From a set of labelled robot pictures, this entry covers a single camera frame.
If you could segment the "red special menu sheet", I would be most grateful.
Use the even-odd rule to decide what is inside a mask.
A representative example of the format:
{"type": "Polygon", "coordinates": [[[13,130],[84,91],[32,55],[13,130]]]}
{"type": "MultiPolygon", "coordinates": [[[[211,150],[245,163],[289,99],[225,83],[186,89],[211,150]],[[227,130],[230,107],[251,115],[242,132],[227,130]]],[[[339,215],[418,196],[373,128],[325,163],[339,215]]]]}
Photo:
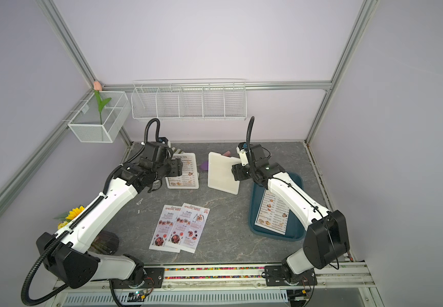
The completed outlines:
{"type": "Polygon", "coordinates": [[[179,248],[171,248],[166,245],[168,236],[171,229],[174,227],[174,223],[178,218],[180,210],[181,207],[179,206],[165,205],[163,207],[148,249],[172,253],[180,252],[179,248]]]}

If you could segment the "teal plastic tray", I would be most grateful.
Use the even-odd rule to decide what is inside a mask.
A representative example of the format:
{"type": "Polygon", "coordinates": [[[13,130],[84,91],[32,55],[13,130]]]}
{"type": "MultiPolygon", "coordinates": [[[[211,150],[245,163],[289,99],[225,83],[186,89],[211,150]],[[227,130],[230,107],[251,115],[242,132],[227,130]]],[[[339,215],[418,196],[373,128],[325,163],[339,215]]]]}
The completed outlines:
{"type": "Polygon", "coordinates": [[[254,234],[276,240],[296,242],[306,234],[285,202],[257,184],[253,184],[248,225],[254,234]]]}

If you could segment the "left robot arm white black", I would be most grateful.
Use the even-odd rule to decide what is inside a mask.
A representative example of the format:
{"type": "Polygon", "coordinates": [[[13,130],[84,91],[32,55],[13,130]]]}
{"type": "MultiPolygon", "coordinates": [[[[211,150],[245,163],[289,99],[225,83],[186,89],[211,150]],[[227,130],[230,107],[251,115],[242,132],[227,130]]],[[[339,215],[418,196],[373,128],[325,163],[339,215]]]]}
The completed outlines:
{"type": "Polygon", "coordinates": [[[114,216],[142,191],[151,193],[162,187],[166,177],[182,174],[182,161],[174,158],[168,139],[159,135],[161,122],[148,121],[142,148],[117,166],[108,176],[103,190],[70,223],[54,234],[43,233],[37,240],[40,253],[25,277],[20,298],[26,306],[42,304],[70,287],[77,289],[90,281],[123,281],[139,288],[151,278],[144,264],[130,255],[114,256],[89,251],[95,238],[114,216]],[[29,292],[40,267],[45,267],[63,285],[33,299],[29,292]]]}

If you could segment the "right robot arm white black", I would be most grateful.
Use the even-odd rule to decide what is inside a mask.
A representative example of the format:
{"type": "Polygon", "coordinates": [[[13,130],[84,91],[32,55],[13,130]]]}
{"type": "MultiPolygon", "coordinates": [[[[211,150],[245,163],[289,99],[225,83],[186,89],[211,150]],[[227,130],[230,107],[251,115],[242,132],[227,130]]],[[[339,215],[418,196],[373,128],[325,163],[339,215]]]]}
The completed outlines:
{"type": "Polygon", "coordinates": [[[262,145],[252,145],[255,117],[252,116],[246,140],[239,143],[237,152],[241,163],[232,167],[234,180],[251,179],[266,191],[275,194],[306,228],[303,246],[282,261],[279,273],[266,276],[297,285],[304,274],[330,265],[340,269],[339,258],[350,250],[346,218],[340,211],[320,205],[300,188],[278,163],[270,163],[262,145]]]}

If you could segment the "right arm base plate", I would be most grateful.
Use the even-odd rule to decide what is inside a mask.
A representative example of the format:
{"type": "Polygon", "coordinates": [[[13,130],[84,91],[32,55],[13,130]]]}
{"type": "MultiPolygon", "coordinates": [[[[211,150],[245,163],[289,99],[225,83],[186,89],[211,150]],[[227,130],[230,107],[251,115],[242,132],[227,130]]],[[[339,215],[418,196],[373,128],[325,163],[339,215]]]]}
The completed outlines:
{"type": "Polygon", "coordinates": [[[282,264],[266,266],[261,276],[266,280],[266,285],[269,287],[317,285],[317,279],[313,269],[297,275],[282,264]]]}

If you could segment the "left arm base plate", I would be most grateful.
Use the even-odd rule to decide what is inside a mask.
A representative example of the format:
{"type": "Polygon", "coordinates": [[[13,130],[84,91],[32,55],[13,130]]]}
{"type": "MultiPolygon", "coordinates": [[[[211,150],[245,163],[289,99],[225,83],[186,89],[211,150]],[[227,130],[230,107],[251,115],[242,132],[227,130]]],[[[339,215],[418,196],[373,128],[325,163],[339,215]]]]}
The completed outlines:
{"type": "Polygon", "coordinates": [[[112,286],[116,289],[159,289],[165,276],[164,267],[144,267],[133,272],[126,280],[112,280],[112,286]]]}

